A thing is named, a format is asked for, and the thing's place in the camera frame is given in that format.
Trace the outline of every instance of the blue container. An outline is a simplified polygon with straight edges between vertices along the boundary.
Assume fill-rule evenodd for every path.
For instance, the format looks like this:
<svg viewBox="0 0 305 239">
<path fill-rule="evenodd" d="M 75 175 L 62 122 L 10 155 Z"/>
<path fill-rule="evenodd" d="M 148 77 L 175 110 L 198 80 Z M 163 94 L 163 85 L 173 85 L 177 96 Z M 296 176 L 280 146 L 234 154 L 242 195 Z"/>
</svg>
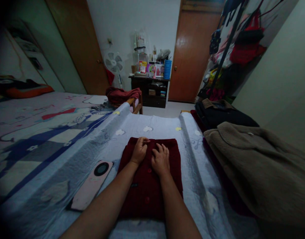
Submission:
<svg viewBox="0 0 305 239">
<path fill-rule="evenodd" d="M 163 78 L 168 80 L 170 78 L 171 73 L 171 60 L 165 60 L 165 71 L 163 73 Z"/>
</svg>

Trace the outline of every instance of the finger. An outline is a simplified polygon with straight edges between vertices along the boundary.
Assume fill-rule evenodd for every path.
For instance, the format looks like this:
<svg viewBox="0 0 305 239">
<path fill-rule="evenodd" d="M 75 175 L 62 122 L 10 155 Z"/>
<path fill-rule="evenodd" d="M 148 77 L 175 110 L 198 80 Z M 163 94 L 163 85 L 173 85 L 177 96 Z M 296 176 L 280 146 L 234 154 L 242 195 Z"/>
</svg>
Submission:
<svg viewBox="0 0 305 239">
<path fill-rule="evenodd" d="M 146 151 L 147 151 L 147 144 L 145 144 L 145 145 L 143 146 L 142 151 L 143 151 L 143 152 L 146 152 Z"/>
<path fill-rule="evenodd" d="M 152 149 L 152 152 L 155 156 L 157 156 L 159 154 L 158 150 L 157 149 Z"/>
<path fill-rule="evenodd" d="M 166 153 L 167 152 L 166 146 L 164 146 L 164 144 L 161 144 L 161 146 L 162 146 L 163 152 Z"/>
<path fill-rule="evenodd" d="M 166 148 L 166 157 L 167 157 L 167 159 L 169 161 L 169 149 L 168 148 Z"/>
<path fill-rule="evenodd" d="M 158 147 L 158 149 L 159 149 L 159 152 L 160 152 L 160 153 L 163 153 L 163 148 L 162 148 L 162 146 L 161 146 L 160 144 L 158 144 L 158 143 L 157 143 L 156 145 L 157 145 L 157 147 Z"/>
<path fill-rule="evenodd" d="M 154 166 L 155 165 L 155 157 L 152 155 L 152 166 Z"/>
<path fill-rule="evenodd" d="M 138 139 L 137 139 L 137 145 L 143 145 L 143 141 L 144 141 L 144 138 L 145 137 L 139 137 Z"/>
</svg>

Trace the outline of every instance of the wooden door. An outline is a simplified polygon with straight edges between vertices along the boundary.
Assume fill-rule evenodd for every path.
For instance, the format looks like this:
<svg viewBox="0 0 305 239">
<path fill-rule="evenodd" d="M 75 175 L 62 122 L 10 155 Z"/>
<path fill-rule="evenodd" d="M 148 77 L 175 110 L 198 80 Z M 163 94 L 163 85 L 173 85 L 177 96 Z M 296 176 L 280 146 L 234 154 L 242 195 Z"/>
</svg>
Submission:
<svg viewBox="0 0 305 239">
<path fill-rule="evenodd" d="M 109 87 L 94 25 L 86 0 L 45 0 L 90 95 Z"/>
<path fill-rule="evenodd" d="M 181 12 L 168 100 L 195 101 L 208 64 L 211 35 L 219 21 L 217 12 Z"/>
</svg>

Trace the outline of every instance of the fan blade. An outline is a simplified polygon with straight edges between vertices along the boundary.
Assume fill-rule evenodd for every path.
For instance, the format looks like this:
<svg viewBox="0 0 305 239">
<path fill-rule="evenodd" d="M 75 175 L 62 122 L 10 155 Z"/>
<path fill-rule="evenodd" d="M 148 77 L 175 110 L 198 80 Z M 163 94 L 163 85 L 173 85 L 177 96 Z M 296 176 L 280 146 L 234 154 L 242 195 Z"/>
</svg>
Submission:
<svg viewBox="0 0 305 239">
<path fill-rule="evenodd" d="M 106 63 L 107 66 L 111 66 L 112 65 L 112 63 L 108 59 L 106 59 L 105 63 Z"/>
<path fill-rule="evenodd" d="M 117 55 L 117 57 L 115 58 L 116 62 L 122 61 L 121 57 L 119 55 Z"/>
<path fill-rule="evenodd" d="M 109 57 L 111 60 L 113 60 L 113 59 L 114 59 L 114 53 L 112 53 L 112 52 L 108 53 L 108 57 Z"/>
<path fill-rule="evenodd" d="M 117 72 L 117 66 L 114 66 L 111 70 L 112 70 L 113 72 Z"/>
<path fill-rule="evenodd" d="M 120 63 L 117 63 L 117 66 L 118 66 L 120 71 L 123 69 L 123 66 Z"/>
</svg>

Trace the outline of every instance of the floor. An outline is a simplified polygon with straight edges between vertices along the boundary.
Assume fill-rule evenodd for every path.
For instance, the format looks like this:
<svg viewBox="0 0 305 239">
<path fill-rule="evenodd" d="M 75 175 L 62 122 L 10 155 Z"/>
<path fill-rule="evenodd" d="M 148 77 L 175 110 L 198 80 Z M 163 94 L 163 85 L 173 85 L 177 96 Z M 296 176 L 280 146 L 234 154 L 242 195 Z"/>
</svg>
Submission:
<svg viewBox="0 0 305 239">
<path fill-rule="evenodd" d="M 144 115 L 155 115 L 163 118 L 177 118 L 181 110 L 194 110 L 194 104 L 188 103 L 178 103 L 167 101 L 166 108 L 156 108 L 156 107 L 147 107 L 143 106 Z"/>
</svg>

